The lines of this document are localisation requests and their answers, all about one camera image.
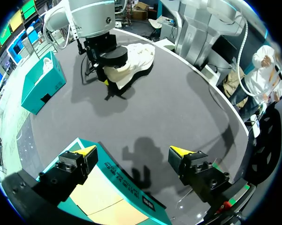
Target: white protective suit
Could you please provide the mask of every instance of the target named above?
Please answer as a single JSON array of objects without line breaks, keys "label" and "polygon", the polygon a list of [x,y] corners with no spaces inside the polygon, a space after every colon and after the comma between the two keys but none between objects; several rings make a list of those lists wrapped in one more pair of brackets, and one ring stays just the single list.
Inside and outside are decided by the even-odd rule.
[{"label": "white protective suit", "polygon": [[[271,65],[262,67],[261,63],[266,55],[271,59]],[[252,94],[258,95],[253,97],[257,104],[264,100],[264,93],[270,97],[269,103],[275,101],[274,93],[277,93],[278,97],[282,96],[282,80],[275,70],[275,65],[279,68],[275,62],[275,51],[268,45],[263,45],[252,57],[255,69],[246,75],[244,79],[248,90]]]}]

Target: person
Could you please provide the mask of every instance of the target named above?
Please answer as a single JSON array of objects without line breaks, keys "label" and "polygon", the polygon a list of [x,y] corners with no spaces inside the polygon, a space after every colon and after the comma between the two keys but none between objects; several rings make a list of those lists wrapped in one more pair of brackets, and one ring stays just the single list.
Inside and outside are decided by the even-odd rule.
[{"label": "person", "polygon": [[239,84],[235,92],[229,97],[232,105],[236,105],[248,97],[247,102],[239,111],[244,122],[257,111],[263,101],[270,104],[280,100],[282,96],[282,73],[277,72],[279,71],[278,60],[279,56],[275,53],[275,50],[268,45],[263,45],[252,57],[255,69],[241,81],[245,89],[256,96],[247,95]]}]

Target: round table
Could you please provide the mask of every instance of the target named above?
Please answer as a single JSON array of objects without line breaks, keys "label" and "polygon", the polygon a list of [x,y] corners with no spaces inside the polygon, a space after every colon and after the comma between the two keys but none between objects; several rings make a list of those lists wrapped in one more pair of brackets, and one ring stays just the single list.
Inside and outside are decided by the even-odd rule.
[{"label": "round table", "polygon": [[[119,45],[149,43],[125,31],[111,33]],[[56,57],[67,83],[30,118],[42,164],[77,137],[101,142],[144,192],[167,207],[173,224],[201,220],[209,205],[180,182],[167,161],[168,150],[170,145],[201,150],[211,161],[220,159],[233,180],[248,137],[224,95],[185,60],[158,46],[150,73],[132,84],[125,99],[105,100],[107,87],[99,81],[82,84],[86,58],[76,42]]]}]

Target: cable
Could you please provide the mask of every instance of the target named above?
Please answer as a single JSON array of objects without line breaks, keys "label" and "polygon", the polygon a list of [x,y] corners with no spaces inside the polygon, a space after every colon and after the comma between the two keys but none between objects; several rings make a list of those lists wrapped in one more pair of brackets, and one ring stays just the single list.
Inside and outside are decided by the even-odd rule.
[{"label": "cable", "polygon": [[123,11],[124,11],[125,8],[126,8],[126,5],[127,5],[127,0],[124,2],[123,8],[122,8],[119,12],[116,12],[115,14],[123,13]]},{"label": "cable", "polygon": [[217,67],[218,69],[232,69],[232,68],[218,67],[218,66],[210,64],[210,63],[207,63],[207,65],[211,65],[211,66]]},{"label": "cable", "polygon": [[88,84],[90,84],[90,83],[92,83],[92,82],[94,82],[94,81],[97,81],[98,80],[98,77],[96,76],[96,77],[92,77],[90,80],[86,80],[86,79],[84,79],[84,76],[83,76],[83,63],[84,63],[84,60],[85,60],[85,58],[87,57],[87,54],[84,56],[84,58],[82,59],[82,62],[81,62],[81,79],[82,79],[82,85],[88,85]]},{"label": "cable", "polygon": [[235,17],[235,21],[232,22],[232,23],[227,23],[227,22],[225,22],[225,21],[223,21],[223,20],[221,20],[221,19],[219,19],[219,20],[222,21],[223,23],[226,23],[227,25],[233,25],[233,24],[236,22],[236,19],[239,18],[239,17],[241,17],[241,16],[242,16],[242,15],[237,15],[237,16]]},{"label": "cable", "polygon": [[171,28],[172,38],[174,38],[174,35],[173,35],[173,28],[174,28],[174,25],[175,25],[175,22],[173,22],[173,25],[172,25],[172,28]]},{"label": "cable", "polygon": [[247,20],[244,18],[245,20],[245,34],[244,34],[244,38],[243,38],[243,41],[242,41],[242,44],[241,44],[241,47],[240,47],[240,51],[239,51],[239,55],[238,55],[238,60],[237,60],[237,74],[238,74],[238,80],[239,80],[239,84],[241,86],[241,88],[243,89],[243,91],[251,96],[251,97],[255,97],[255,96],[258,96],[258,95],[254,95],[250,92],[248,92],[246,90],[246,88],[243,86],[242,82],[241,82],[241,77],[240,77],[240,60],[241,60],[241,55],[242,55],[242,51],[243,51],[243,48],[244,48],[244,45],[245,45],[245,42],[246,42],[246,39],[247,39],[247,35],[248,35],[248,23],[247,23]]},{"label": "cable", "polygon": [[60,46],[58,43],[55,44],[53,41],[51,41],[51,40],[48,38],[47,34],[46,34],[46,30],[47,30],[46,26],[47,26],[47,23],[48,23],[49,19],[51,18],[52,14],[55,13],[56,11],[58,11],[59,9],[61,9],[61,8],[57,8],[57,9],[53,10],[53,11],[49,14],[48,19],[44,22],[43,34],[44,34],[44,37],[45,37],[45,39],[46,39],[47,42],[51,43],[52,45],[57,46],[57,48],[59,48],[59,49],[64,49],[64,48],[66,48],[66,46],[67,46],[67,44],[68,44],[69,35],[70,35],[70,25],[68,26],[67,38],[66,38],[66,41],[65,41],[65,45],[64,45],[63,47]]},{"label": "cable", "polygon": [[260,122],[260,119],[263,117],[264,114],[265,114],[265,113],[262,113],[261,115],[258,115],[258,116],[257,116],[257,119],[256,119],[255,121],[252,121],[252,120],[246,121],[246,122],[250,122],[250,125],[251,125],[250,129],[248,130],[248,133],[251,132],[251,130],[253,129],[253,126],[254,126],[257,122]]}]

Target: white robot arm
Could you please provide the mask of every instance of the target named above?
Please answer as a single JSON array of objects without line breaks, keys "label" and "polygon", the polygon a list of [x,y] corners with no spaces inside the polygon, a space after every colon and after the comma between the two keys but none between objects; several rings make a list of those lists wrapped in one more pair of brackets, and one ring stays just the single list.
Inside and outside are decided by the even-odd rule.
[{"label": "white robot arm", "polygon": [[[118,68],[126,64],[127,49],[117,46],[116,36],[109,33],[115,27],[114,0],[62,0],[46,13],[44,34],[46,30],[58,30],[67,25],[68,36],[71,28],[79,54],[87,53],[100,81],[107,79],[104,66]],[[80,38],[86,39],[84,48]]]},{"label": "white robot arm", "polygon": [[206,9],[225,23],[233,23],[236,19],[237,10],[224,0],[181,0],[181,3],[197,9]]}]

